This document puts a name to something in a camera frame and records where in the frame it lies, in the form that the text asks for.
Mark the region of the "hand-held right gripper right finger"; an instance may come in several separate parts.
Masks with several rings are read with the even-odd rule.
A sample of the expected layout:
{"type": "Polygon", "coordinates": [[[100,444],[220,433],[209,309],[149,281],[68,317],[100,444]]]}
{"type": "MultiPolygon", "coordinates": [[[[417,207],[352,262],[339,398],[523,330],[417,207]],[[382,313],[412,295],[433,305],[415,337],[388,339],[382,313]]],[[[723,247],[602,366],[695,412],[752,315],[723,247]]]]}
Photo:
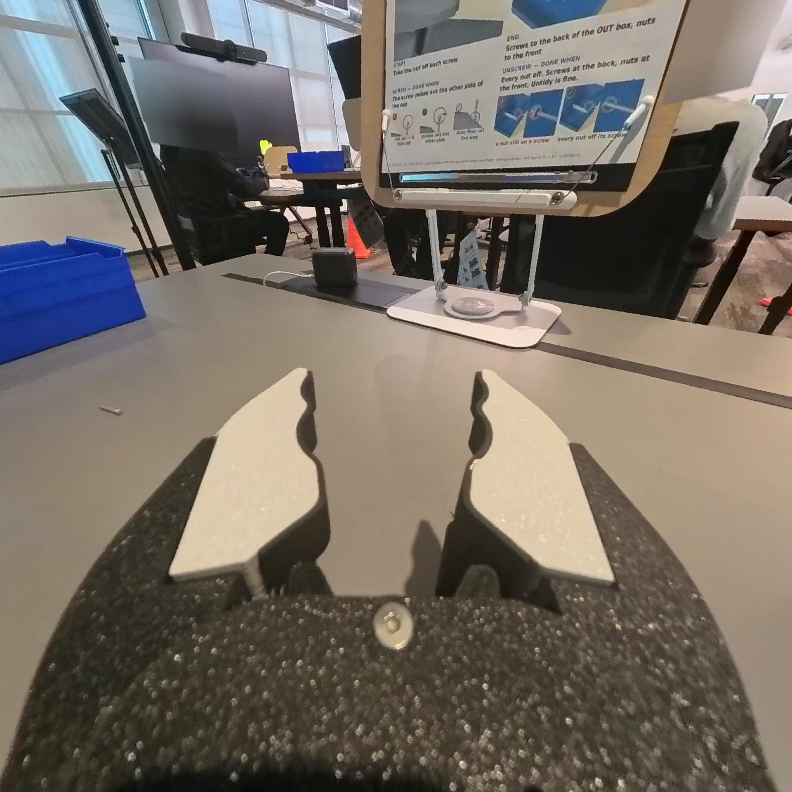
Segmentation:
{"type": "Polygon", "coordinates": [[[554,599],[554,583],[616,589],[570,442],[494,371],[475,374],[471,459],[445,531],[435,593],[554,599]]]}

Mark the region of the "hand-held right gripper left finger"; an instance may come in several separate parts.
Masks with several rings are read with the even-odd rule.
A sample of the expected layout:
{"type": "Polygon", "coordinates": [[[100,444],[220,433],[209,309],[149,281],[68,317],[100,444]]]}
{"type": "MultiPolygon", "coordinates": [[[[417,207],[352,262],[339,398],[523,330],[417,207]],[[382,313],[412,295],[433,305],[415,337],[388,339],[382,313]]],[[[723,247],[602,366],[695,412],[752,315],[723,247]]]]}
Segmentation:
{"type": "Polygon", "coordinates": [[[168,570],[178,582],[241,575],[253,597],[330,543],[313,373],[296,368],[232,415],[214,438],[168,570]]]}

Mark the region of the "blue plastic bin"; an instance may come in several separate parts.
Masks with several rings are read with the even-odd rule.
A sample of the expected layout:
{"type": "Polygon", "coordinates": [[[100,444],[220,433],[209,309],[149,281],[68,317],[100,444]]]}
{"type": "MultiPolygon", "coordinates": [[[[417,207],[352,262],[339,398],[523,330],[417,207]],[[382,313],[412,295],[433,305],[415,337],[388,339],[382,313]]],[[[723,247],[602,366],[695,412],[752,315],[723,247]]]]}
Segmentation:
{"type": "Polygon", "coordinates": [[[122,247],[74,237],[1,247],[1,363],[145,317],[122,247]]]}

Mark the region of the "instruction sheet on stand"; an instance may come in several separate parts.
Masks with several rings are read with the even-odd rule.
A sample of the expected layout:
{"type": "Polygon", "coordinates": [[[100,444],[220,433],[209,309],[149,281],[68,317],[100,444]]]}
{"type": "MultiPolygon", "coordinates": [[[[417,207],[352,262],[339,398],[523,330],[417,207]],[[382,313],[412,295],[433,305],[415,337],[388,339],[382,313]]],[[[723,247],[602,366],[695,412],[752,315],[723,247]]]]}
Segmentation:
{"type": "Polygon", "coordinates": [[[599,163],[563,166],[558,170],[501,170],[495,172],[418,174],[417,182],[383,173],[387,130],[391,113],[385,107],[385,5],[364,2],[361,42],[361,171],[371,199],[388,208],[418,210],[429,224],[432,276],[429,286],[387,309],[395,320],[450,332],[511,349],[529,349],[542,340],[561,316],[561,309],[533,296],[543,215],[599,216],[629,203],[659,168],[660,146],[667,144],[671,116],[659,109],[663,101],[668,67],[672,63],[679,33],[672,47],[659,94],[641,126],[644,132],[636,162],[632,165],[599,163]],[[465,215],[536,219],[528,285],[519,295],[462,288],[441,272],[437,214],[440,210],[465,215]]]}

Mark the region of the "black charger cube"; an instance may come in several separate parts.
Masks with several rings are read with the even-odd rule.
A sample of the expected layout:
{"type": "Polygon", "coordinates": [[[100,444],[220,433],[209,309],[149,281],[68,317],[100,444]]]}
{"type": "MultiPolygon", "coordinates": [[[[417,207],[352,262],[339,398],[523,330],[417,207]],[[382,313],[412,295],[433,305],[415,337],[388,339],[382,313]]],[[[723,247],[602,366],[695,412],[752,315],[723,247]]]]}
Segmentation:
{"type": "Polygon", "coordinates": [[[323,290],[351,289],[358,283],[356,253],[349,247],[326,247],[312,251],[313,279],[323,290]]]}

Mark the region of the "printed paper tag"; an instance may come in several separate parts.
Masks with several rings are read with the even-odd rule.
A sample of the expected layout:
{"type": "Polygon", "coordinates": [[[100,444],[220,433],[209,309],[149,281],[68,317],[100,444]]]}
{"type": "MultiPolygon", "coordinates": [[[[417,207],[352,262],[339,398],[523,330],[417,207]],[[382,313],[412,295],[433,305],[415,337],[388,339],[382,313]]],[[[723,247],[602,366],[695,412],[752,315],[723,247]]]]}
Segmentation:
{"type": "Polygon", "coordinates": [[[478,246],[477,230],[474,227],[460,240],[456,285],[461,288],[490,291],[478,246]]]}

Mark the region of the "black mesh office chair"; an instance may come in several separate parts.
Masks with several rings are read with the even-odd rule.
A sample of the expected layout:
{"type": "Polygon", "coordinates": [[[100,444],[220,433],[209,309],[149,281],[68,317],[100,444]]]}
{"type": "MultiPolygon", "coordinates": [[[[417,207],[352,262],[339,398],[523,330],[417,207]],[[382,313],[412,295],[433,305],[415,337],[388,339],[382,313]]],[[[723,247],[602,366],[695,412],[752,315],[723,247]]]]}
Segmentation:
{"type": "Polygon", "coordinates": [[[694,280],[685,251],[737,130],[673,137],[654,179],[617,211],[541,216],[533,296],[675,319],[694,280]]]}

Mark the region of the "wooden desk with black legs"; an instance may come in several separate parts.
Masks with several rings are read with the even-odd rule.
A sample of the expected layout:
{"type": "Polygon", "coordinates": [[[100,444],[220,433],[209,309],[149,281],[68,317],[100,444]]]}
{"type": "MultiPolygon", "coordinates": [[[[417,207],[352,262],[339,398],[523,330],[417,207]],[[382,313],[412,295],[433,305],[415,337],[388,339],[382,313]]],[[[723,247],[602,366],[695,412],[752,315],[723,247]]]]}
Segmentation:
{"type": "Polygon", "coordinates": [[[300,189],[270,189],[254,199],[265,208],[313,209],[317,231],[316,239],[322,248],[344,248],[345,226],[342,221],[342,206],[347,200],[367,199],[359,170],[337,173],[294,174],[284,173],[270,178],[270,186],[276,182],[300,184],[300,189]]]}

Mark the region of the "blue bin on desk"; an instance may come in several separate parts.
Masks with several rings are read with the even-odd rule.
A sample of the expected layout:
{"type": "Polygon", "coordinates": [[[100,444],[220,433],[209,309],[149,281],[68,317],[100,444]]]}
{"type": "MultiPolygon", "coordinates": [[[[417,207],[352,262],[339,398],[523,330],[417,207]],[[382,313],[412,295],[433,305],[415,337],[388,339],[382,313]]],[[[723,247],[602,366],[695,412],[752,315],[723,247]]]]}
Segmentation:
{"type": "Polygon", "coordinates": [[[341,173],[347,166],[342,151],[289,152],[287,163],[295,175],[341,173]]]}

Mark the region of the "grey desk with dark legs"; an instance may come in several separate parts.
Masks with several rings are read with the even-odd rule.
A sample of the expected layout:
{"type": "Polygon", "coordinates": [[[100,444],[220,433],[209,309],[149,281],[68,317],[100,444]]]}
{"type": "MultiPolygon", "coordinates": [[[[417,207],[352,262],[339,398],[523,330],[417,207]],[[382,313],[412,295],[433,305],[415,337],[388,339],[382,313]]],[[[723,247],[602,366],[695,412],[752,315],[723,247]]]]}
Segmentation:
{"type": "Polygon", "coordinates": [[[738,231],[739,236],[710,284],[692,321],[694,324],[708,325],[714,317],[758,232],[791,231],[790,203],[774,196],[743,196],[738,202],[732,229],[738,231]]]}

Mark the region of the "large black monitor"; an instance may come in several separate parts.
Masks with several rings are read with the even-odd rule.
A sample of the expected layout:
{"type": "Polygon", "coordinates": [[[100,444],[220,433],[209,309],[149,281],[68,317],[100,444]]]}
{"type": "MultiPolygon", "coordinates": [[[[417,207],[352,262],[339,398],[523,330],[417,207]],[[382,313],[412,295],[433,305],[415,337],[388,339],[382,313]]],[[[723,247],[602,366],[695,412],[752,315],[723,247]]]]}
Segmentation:
{"type": "Polygon", "coordinates": [[[257,62],[220,60],[185,45],[172,45],[139,37],[145,60],[185,66],[205,78],[222,75],[228,83],[231,107],[238,129],[238,153],[227,157],[237,167],[252,167],[261,154],[261,142],[302,151],[289,69],[257,62]]]}

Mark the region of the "black tilted panel stand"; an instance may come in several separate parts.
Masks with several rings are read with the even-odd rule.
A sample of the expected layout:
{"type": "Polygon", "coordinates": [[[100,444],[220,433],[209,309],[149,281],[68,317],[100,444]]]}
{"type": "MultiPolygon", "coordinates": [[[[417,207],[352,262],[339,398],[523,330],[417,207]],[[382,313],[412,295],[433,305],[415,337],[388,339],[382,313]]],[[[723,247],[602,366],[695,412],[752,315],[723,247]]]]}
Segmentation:
{"type": "Polygon", "coordinates": [[[156,243],[129,173],[129,170],[141,170],[143,166],[121,115],[94,88],[66,94],[59,101],[102,143],[101,155],[140,249],[154,276],[167,276],[169,272],[162,251],[156,243]]]}

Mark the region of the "printed instruction sheet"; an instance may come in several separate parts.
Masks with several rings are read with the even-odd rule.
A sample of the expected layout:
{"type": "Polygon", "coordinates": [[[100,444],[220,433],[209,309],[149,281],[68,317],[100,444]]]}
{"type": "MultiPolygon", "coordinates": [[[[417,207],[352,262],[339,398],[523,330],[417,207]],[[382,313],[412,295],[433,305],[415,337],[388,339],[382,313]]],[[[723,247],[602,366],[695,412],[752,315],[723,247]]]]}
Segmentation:
{"type": "Polygon", "coordinates": [[[682,1],[385,5],[383,173],[636,162],[682,1]]]}

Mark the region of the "black angled monitor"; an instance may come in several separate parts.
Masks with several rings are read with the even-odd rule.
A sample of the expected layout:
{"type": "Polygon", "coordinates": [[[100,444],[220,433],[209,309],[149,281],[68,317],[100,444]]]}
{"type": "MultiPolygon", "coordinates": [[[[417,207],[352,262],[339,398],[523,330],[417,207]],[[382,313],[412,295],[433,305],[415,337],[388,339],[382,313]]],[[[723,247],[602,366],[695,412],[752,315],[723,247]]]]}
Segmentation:
{"type": "Polygon", "coordinates": [[[326,45],[346,101],[361,97],[361,42],[353,35],[326,45]]]}

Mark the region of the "black webcam bar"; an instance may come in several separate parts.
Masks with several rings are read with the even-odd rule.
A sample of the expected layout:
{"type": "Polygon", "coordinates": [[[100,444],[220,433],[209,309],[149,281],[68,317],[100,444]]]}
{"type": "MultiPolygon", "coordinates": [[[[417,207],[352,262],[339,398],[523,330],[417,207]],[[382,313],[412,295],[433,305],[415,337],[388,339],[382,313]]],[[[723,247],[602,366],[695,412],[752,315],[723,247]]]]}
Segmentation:
{"type": "Polygon", "coordinates": [[[238,45],[232,40],[216,40],[199,34],[183,32],[181,34],[181,45],[177,47],[192,54],[199,54],[210,57],[219,62],[232,62],[240,64],[266,64],[268,55],[265,51],[238,45]]]}

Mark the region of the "black pole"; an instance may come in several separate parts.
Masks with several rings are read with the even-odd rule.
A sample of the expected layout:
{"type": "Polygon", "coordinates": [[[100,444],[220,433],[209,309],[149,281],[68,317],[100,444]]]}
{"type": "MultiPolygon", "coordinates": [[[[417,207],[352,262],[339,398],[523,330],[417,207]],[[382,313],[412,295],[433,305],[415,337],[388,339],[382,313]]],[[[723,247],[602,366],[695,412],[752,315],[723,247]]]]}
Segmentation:
{"type": "Polygon", "coordinates": [[[177,259],[184,271],[195,269],[196,261],[177,218],[176,207],[163,168],[153,152],[143,118],[119,60],[116,45],[111,40],[100,4],[98,1],[78,1],[78,6],[104,66],[108,83],[120,107],[135,150],[141,159],[146,179],[163,218],[165,229],[173,243],[177,259]]]}

